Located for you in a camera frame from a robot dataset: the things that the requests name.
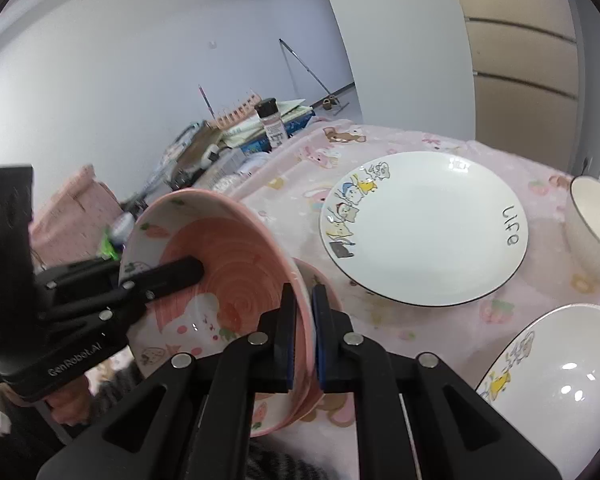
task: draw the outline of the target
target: plate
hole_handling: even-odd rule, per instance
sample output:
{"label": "plate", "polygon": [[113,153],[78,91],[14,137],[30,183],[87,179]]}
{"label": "plate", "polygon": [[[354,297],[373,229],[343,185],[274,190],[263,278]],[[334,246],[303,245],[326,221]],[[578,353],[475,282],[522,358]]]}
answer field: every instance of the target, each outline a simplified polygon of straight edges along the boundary
{"label": "plate", "polygon": [[178,352],[197,358],[221,352],[256,330],[260,314],[278,308],[282,285],[298,300],[294,388],[256,394],[251,435],[293,420],[314,382],[315,331],[300,271],[262,222],[220,194],[186,189],[158,199],[138,219],[125,247],[120,281],[186,255],[200,259],[199,284],[148,304],[128,331],[129,346],[147,377]]}
{"label": "plate", "polygon": [[576,479],[600,449],[600,306],[562,306],[530,324],[477,391]]}
{"label": "plate", "polygon": [[493,171],[448,153],[376,158],[331,189],[320,237],[350,279],[402,303],[451,306],[503,285],[525,256],[520,200]]}

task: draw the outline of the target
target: white plate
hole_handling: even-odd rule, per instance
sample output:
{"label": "white plate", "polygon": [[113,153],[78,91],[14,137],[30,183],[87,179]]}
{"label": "white plate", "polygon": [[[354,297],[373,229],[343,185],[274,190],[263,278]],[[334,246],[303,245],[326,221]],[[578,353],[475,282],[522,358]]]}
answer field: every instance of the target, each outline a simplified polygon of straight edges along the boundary
{"label": "white plate", "polygon": [[449,306],[505,283],[528,226],[503,180],[465,158],[409,152],[376,158],[331,189],[320,236],[337,266],[395,301]]}
{"label": "white plate", "polygon": [[533,322],[477,391],[574,480],[600,448],[600,306],[562,306]]}

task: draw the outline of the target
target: black bottle cap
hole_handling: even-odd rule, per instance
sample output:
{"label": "black bottle cap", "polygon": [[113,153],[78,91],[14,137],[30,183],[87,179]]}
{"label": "black bottle cap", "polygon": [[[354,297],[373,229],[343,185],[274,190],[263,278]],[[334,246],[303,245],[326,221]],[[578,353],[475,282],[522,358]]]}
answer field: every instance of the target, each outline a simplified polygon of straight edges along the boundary
{"label": "black bottle cap", "polygon": [[255,105],[256,112],[258,113],[258,117],[261,119],[265,119],[273,114],[278,113],[278,105],[276,104],[276,98],[270,97],[268,99],[263,99],[258,104]]}

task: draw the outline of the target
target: hand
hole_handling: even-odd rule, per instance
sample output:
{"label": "hand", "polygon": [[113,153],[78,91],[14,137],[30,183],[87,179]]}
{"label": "hand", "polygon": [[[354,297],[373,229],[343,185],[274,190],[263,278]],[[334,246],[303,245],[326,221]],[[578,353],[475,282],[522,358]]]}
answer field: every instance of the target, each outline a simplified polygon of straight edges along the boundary
{"label": "hand", "polygon": [[86,422],[91,407],[89,380],[80,376],[46,396],[45,400],[51,406],[51,416],[59,424],[74,426]]}

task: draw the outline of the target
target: table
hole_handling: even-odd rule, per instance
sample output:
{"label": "table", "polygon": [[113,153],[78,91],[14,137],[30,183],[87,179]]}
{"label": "table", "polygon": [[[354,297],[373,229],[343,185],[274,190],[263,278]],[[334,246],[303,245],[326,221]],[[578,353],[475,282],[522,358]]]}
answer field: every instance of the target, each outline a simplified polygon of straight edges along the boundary
{"label": "table", "polygon": [[[525,209],[529,222],[525,259],[511,280],[481,300],[423,308],[381,298],[350,282],[322,246],[318,215],[331,187],[368,160],[418,150],[455,153],[484,165],[511,186]],[[474,140],[341,120],[309,126],[230,196],[256,212],[289,255],[330,279],[354,330],[397,354],[434,352],[477,386],[500,352],[533,320],[564,304],[600,304],[600,286],[587,279],[564,238],[570,180],[557,170]],[[334,478],[358,478],[350,395],[326,396],[303,420],[264,439],[269,447],[322,466]]]}

